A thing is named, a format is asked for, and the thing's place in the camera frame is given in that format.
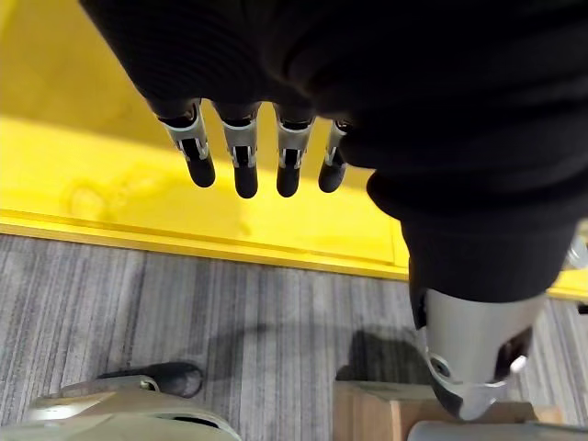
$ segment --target silver metal part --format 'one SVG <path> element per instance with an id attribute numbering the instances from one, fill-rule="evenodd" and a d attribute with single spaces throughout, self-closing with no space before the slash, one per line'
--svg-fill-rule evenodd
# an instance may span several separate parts
<path id="1" fill-rule="evenodd" d="M 437 398 L 446 409 L 462 420 L 473 420 L 503 394 L 505 381 L 494 379 L 501 348 L 532 328 L 545 297 L 487 303 L 427 290 L 424 357 L 436 382 Z M 510 365 L 511 374 L 519 372 L 525 362 L 526 354 L 517 356 Z M 447 397 L 459 403 L 444 402 Z"/>
<path id="2" fill-rule="evenodd" d="M 414 425 L 407 441 L 585 441 L 588 429 L 566 425 L 449 424 L 421 421 Z"/>
<path id="3" fill-rule="evenodd" d="M 227 140 L 227 151 L 232 159 L 232 165 L 239 168 L 236 147 L 247 147 L 247 166 L 255 167 L 257 153 L 257 119 L 252 119 L 246 126 L 232 126 L 222 122 L 224 136 Z"/>
<path id="4" fill-rule="evenodd" d="M 206 137 L 206 130 L 204 128 L 204 119 L 200 115 L 200 109 L 195 106 L 196 115 L 192 124 L 188 127 L 172 127 L 164 122 L 165 129 L 169 134 L 170 138 L 174 142 L 177 149 L 182 152 L 187 161 L 190 160 L 186 154 L 183 141 L 194 140 L 196 148 L 198 149 L 198 157 L 200 159 L 206 159 L 209 156 L 209 142 Z"/>
<path id="5" fill-rule="evenodd" d="M 335 121 L 331 124 L 331 132 L 329 133 L 329 141 L 327 141 L 327 151 L 324 155 L 324 163 L 327 165 L 333 165 L 334 154 L 339 147 L 339 142 L 345 136 L 345 132 L 342 131 Z"/>
<path id="6" fill-rule="evenodd" d="M 286 151 L 294 150 L 297 152 L 294 168 L 300 168 L 302 156 L 306 152 L 309 136 L 311 135 L 311 129 L 312 122 L 308 127 L 301 130 L 288 129 L 280 121 L 277 122 L 277 152 L 280 167 L 286 168 Z"/>
<path id="7" fill-rule="evenodd" d="M 588 267 L 588 247 L 582 236 L 576 234 L 566 255 L 565 268 L 584 269 L 586 267 Z"/>
<path id="8" fill-rule="evenodd" d="M 37 398 L 30 404 L 28 419 L 54 420 L 69 418 L 96 405 L 116 392 L 152 390 L 159 392 L 157 383 L 146 375 L 94 379 L 66 386 L 57 393 Z"/>

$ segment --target wooden block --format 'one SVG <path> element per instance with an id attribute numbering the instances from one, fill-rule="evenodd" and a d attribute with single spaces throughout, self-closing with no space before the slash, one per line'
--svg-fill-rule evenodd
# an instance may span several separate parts
<path id="1" fill-rule="evenodd" d="M 420 421 L 464 424 L 447 413 L 423 385 L 341 382 L 334 386 L 334 441 L 406 441 Z M 534 410 L 529 402 L 495 403 L 476 424 L 525 421 L 560 424 L 558 409 Z"/>

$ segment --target yellow edge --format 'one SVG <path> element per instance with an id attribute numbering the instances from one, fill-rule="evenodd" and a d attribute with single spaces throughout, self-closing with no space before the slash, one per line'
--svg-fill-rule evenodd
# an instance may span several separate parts
<path id="1" fill-rule="evenodd" d="M 405 280 L 406 268 L 387 266 L 335 254 L 316 254 L 295 249 L 277 250 L 255 243 L 215 243 L 214 239 L 162 236 L 148 232 L 122 232 L 92 226 L 69 225 L 6 215 L 0 210 L 0 232 L 77 243 L 132 248 L 170 254 L 194 255 L 275 266 L 332 271 L 344 274 Z"/>

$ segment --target robotic finger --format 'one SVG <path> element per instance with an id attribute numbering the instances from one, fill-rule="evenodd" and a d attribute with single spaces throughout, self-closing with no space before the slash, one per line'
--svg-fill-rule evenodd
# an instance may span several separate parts
<path id="1" fill-rule="evenodd" d="M 351 126 L 341 120 L 333 121 L 327 150 L 319 173 L 319 188 L 324 193 L 333 193 L 345 177 L 346 163 L 339 152 L 339 142 L 349 132 Z"/>
<path id="2" fill-rule="evenodd" d="M 257 111 L 260 105 L 213 103 L 222 120 L 232 159 L 235 189 L 242 198 L 252 198 L 257 193 Z"/>
<path id="3" fill-rule="evenodd" d="M 307 109 L 274 105 L 277 115 L 277 192 L 289 198 L 298 190 L 302 157 L 314 116 Z"/>
<path id="4" fill-rule="evenodd" d="M 204 120 L 200 115 L 200 98 L 187 101 L 182 107 L 177 107 L 176 112 L 160 113 L 164 115 L 157 115 L 157 118 L 164 125 L 177 149 L 184 155 L 194 183 L 199 187 L 210 187 L 215 179 L 214 164 Z"/>

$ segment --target gray carpet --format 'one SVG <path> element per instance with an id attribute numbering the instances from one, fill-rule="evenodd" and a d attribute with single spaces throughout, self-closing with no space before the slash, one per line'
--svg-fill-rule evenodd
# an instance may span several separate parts
<path id="1" fill-rule="evenodd" d="M 170 360 L 249 440 L 327 440 L 341 378 L 426 382 L 403 283 L 0 236 L 0 416 L 62 385 Z M 551 300 L 511 396 L 588 424 L 588 317 Z"/>

